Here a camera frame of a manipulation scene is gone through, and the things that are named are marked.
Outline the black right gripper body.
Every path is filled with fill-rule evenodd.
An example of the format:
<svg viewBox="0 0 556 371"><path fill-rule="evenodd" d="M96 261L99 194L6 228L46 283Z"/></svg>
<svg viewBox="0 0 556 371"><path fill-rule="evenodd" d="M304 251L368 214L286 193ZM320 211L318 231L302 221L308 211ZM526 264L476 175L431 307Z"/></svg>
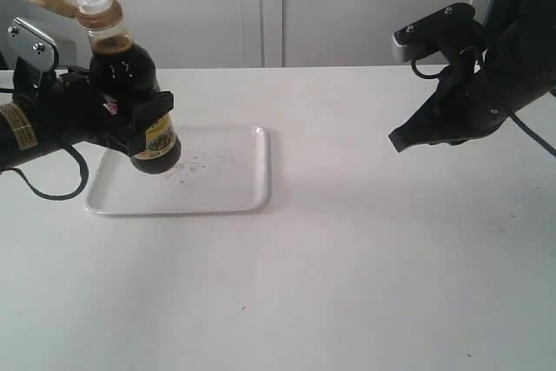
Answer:
<svg viewBox="0 0 556 371"><path fill-rule="evenodd" d="M462 54L463 79L455 68L444 71L431 96L453 105L453 139L449 144L491 135L510 119L534 141L546 141L526 126L517 113L547 93L547 52L524 42L495 44L486 54L470 47Z"/></svg>

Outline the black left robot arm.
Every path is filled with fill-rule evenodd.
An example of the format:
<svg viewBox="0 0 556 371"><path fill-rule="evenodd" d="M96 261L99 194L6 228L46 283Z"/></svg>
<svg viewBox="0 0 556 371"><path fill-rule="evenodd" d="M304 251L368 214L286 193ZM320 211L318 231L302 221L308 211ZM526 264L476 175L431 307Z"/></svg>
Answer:
<svg viewBox="0 0 556 371"><path fill-rule="evenodd" d="M169 91L123 93L70 67L60 76L17 60L9 103L1 106L1 167L16 167L66 146L89 142L134 156L147 130L174 108Z"/></svg>

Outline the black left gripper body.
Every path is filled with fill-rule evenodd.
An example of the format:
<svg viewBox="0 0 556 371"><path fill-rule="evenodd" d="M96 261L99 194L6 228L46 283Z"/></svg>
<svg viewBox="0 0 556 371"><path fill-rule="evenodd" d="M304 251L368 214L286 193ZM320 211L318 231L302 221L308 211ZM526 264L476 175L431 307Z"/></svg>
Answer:
<svg viewBox="0 0 556 371"><path fill-rule="evenodd" d="M66 84L54 70L42 73L18 58L13 101L24 105L56 142L91 142L129 153L131 108L137 100L122 95L90 73L90 84Z"/></svg>

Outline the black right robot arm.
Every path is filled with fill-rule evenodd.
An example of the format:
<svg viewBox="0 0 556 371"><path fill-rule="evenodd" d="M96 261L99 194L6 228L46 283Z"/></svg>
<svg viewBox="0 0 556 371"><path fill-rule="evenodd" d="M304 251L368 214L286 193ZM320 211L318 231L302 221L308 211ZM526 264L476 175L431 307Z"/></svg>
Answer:
<svg viewBox="0 0 556 371"><path fill-rule="evenodd" d="M486 23L469 3L450 4L392 35L394 57L437 81L434 93L389 134L401 152L464 142L512 120L550 155L555 148L517 115L555 92L555 0L497 0Z"/></svg>

